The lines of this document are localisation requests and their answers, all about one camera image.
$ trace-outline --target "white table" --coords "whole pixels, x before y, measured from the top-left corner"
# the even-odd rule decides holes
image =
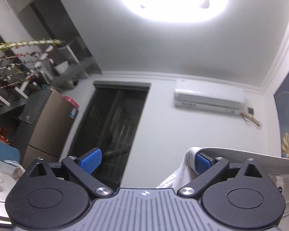
[[[16,184],[16,181],[12,178],[12,173],[16,167],[9,165],[7,163],[0,161],[0,167],[3,171],[4,183],[2,184],[3,192],[0,192],[0,223],[2,224],[11,224],[9,221],[8,215],[5,210],[5,199],[11,189]]]

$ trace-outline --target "refrigerator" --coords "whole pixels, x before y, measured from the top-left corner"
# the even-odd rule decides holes
[[[37,157],[58,162],[78,109],[55,89],[30,94],[13,139],[27,169]]]

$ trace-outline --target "white ceiling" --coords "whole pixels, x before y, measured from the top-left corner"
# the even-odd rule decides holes
[[[151,21],[121,0],[62,0],[102,71],[190,74],[260,86],[289,20],[289,0],[229,0],[213,19]]]

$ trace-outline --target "doorway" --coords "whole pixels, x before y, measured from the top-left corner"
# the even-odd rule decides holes
[[[113,190],[120,187],[148,90],[96,88],[74,137],[69,155],[100,148],[102,163],[92,175]]]

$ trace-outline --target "blue chair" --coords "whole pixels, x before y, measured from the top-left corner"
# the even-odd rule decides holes
[[[0,161],[4,162],[4,160],[12,160],[19,163],[20,153],[18,149],[0,141]]]

